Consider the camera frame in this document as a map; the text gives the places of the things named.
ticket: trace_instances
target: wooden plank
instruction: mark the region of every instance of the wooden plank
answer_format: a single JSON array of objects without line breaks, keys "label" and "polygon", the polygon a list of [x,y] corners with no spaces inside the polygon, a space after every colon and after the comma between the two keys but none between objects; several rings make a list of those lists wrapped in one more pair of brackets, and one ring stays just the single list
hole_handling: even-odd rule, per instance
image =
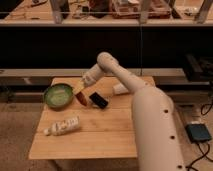
[{"label": "wooden plank", "polygon": [[69,136],[45,137],[38,133],[30,159],[89,159],[136,157],[134,134],[124,132],[75,132]]},{"label": "wooden plank", "polygon": [[132,119],[130,109],[94,110],[67,110],[58,112],[43,112],[37,132],[42,133],[52,123],[79,116],[81,130],[78,132],[109,132],[132,131]]}]

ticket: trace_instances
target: floor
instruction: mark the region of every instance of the floor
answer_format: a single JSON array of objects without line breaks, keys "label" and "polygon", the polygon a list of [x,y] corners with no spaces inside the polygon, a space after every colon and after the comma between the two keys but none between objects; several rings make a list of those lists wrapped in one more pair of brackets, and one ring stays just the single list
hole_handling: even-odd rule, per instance
[{"label": "floor", "polygon": [[[202,92],[168,92],[179,104],[193,104],[199,113],[200,106],[206,102],[206,93]],[[28,152],[31,147],[33,135],[43,108],[38,102],[10,102],[0,103],[0,171],[53,171],[54,168],[43,160],[28,160]],[[176,114],[174,119],[178,129],[181,148],[185,164],[201,154],[195,145],[190,144],[188,137]],[[210,132],[213,133],[213,111],[202,118]],[[213,149],[209,157],[213,158]],[[72,160],[57,161],[64,169],[70,171],[137,171],[136,159],[96,159],[96,160]],[[213,163],[206,159],[199,161],[195,167],[200,171],[212,171]]]}]

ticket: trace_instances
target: bottle cap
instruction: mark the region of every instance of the bottle cap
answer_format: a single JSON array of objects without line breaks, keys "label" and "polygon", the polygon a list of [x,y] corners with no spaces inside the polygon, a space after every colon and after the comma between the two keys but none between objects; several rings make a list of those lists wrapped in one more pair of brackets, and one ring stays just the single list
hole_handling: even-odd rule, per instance
[{"label": "bottle cap", "polygon": [[50,131],[49,128],[47,128],[47,129],[44,130],[44,135],[48,136],[50,134],[51,134],[51,131]]}]

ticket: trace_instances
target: label on bottle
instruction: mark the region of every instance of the label on bottle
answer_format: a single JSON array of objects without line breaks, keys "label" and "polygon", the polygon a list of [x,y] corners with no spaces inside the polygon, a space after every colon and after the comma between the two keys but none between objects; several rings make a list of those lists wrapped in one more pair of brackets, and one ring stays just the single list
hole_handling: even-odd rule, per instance
[{"label": "label on bottle", "polygon": [[58,136],[58,135],[66,134],[71,131],[75,131],[79,128],[80,128],[80,123],[79,123],[79,117],[77,116],[77,117],[63,120],[61,122],[53,123],[51,128],[49,128],[48,130],[51,132],[52,135]]}]

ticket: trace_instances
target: item on shelf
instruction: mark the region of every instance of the item on shelf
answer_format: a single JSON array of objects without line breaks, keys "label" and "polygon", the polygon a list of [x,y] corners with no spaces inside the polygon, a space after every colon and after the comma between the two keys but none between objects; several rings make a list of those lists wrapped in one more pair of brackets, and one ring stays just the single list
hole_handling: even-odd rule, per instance
[{"label": "item on shelf", "polygon": [[76,116],[76,117],[73,117],[73,118],[63,120],[61,122],[53,123],[50,128],[47,128],[47,129],[44,130],[44,134],[46,136],[49,136],[49,135],[54,135],[54,136],[64,135],[68,132],[75,131],[79,128],[80,128],[79,117]]},{"label": "item on shelf", "polygon": [[73,89],[70,85],[58,83],[48,87],[44,92],[44,102],[53,109],[62,109],[73,99]]},{"label": "item on shelf", "polygon": [[[112,0],[110,10],[114,18],[139,18],[140,2],[137,0]],[[149,18],[170,18],[171,8],[164,0],[152,0]]]},{"label": "item on shelf", "polygon": [[184,14],[188,16],[196,16],[199,12],[199,9],[197,7],[188,7],[184,10]]},{"label": "item on shelf", "polygon": [[102,18],[109,12],[109,0],[89,0],[90,15]]}]

